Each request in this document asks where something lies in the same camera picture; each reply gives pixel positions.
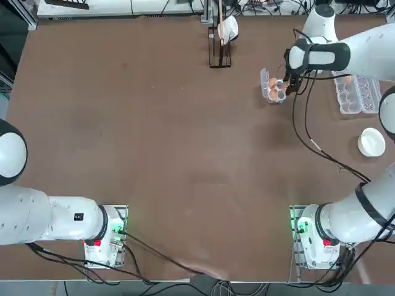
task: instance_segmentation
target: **egg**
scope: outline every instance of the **egg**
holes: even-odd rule
[[[277,92],[276,89],[272,89],[272,90],[269,92],[269,98],[270,98],[272,101],[277,101],[277,100],[278,100],[277,95],[278,95],[278,92]]]
[[[345,76],[345,77],[343,77],[343,83],[344,84],[352,83],[352,76]]]
[[[276,86],[276,83],[277,83],[277,79],[276,78],[269,79],[269,83],[268,83],[269,88],[274,88]]]
[[[288,86],[289,86],[289,81],[285,81],[281,87],[281,90],[285,93]]]

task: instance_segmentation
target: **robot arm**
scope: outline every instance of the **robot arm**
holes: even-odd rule
[[[306,71],[329,70],[395,81],[395,23],[372,28],[338,41],[335,13],[328,5],[316,6],[308,16],[299,39],[286,51],[287,94]],[[395,141],[395,86],[380,101],[379,118],[387,135]],[[328,269],[339,253],[339,242],[358,244],[372,240],[395,212],[395,164],[378,179],[360,184],[345,199],[308,205],[297,230],[308,268]],[[381,238],[392,235],[390,224]]]
[[[395,23],[387,23],[341,41],[335,33],[335,12],[329,5],[318,5],[308,16],[301,35],[286,51],[287,94],[308,70],[329,70],[384,81],[395,81]],[[395,87],[380,102],[380,122],[395,142]]]
[[[84,240],[87,260],[112,267],[122,262],[119,251],[124,236],[117,231],[125,230],[127,207],[98,205],[84,197],[48,196],[10,185],[22,174],[26,163],[24,137],[0,119],[0,245]]]

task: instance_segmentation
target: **egg carton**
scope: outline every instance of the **egg carton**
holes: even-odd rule
[[[351,82],[335,78],[336,93],[342,114],[378,113],[381,98],[378,80],[352,76]]]
[[[263,68],[260,71],[260,87],[262,89],[262,95],[270,104],[279,104],[284,102],[286,99],[286,94],[282,90],[282,86],[284,84],[283,80],[277,79],[277,83],[274,87],[274,89],[277,91],[277,97],[275,99],[272,99],[270,97],[270,91],[271,89],[269,88],[268,85],[269,81],[269,72],[266,70],[266,68]]]

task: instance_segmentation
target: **brown table surface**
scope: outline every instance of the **brown table surface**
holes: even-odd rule
[[[17,184],[128,204],[130,232],[218,278],[287,281],[289,206],[339,200],[358,183],[298,142],[291,98],[281,105],[262,98],[260,70],[276,74],[292,28],[305,20],[239,18],[233,66],[221,70],[208,68],[207,27],[194,17],[41,23],[29,32],[8,112],[29,148]],[[337,17],[336,31],[344,38],[382,23]],[[299,124],[305,98],[297,104]],[[393,161],[390,145],[380,158],[359,154],[358,135],[380,128],[378,117],[341,117],[332,81],[316,82],[309,108],[311,134],[333,156],[372,178]],[[83,256],[81,242],[44,245]],[[145,276],[190,275],[130,245]],[[81,278],[23,245],[1,247],[0,258],[8,266],[1,279]],[[377,283],[394,282],[386,272],[394,263],[384,244],[364,258]],[[357,273],[350,281],[359,281]]]

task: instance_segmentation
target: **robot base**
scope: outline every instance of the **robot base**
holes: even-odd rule
[[[118,230],[126,231],[128,219],[127,205],[103,205],[107,212],[107,231],[101,240],[94,241],[94,245],[84,242],[85,259],[102,263],[111,267],[121,267],[125,262],[123,242],[126,235],[119,234]],[[88,263],[89,268],[106,268],[104,266]]]
[[[301,240],[302,251],[308,269],[330,269],[339,257],[340,244],[326,245],[318,235],[315,212],[318,205],[308,205],[297,219],[295,230]]]

